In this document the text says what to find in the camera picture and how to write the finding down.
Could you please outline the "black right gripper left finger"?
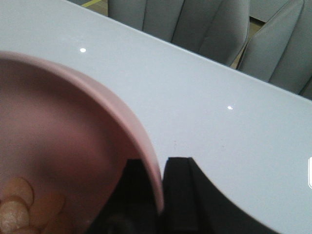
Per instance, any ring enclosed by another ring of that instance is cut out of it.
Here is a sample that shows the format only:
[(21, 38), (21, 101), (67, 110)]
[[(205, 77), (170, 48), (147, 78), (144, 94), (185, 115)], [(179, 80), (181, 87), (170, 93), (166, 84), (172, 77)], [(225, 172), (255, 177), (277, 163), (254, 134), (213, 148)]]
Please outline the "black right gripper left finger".
[(158, 162), (129, 159), (107, 202), (86, 234), (161, 234), (162, 212), (157, 209), (152, 182), (161, 182)]

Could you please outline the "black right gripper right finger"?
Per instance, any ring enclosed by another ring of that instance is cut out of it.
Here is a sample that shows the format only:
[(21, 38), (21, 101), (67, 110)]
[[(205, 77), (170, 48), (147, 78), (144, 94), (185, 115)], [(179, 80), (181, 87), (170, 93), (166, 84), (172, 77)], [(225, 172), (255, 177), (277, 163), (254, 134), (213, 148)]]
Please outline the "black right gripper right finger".
[(166, 234), (274, 233), (226, 198), (191, 157), (168, 158), (163, 191)]

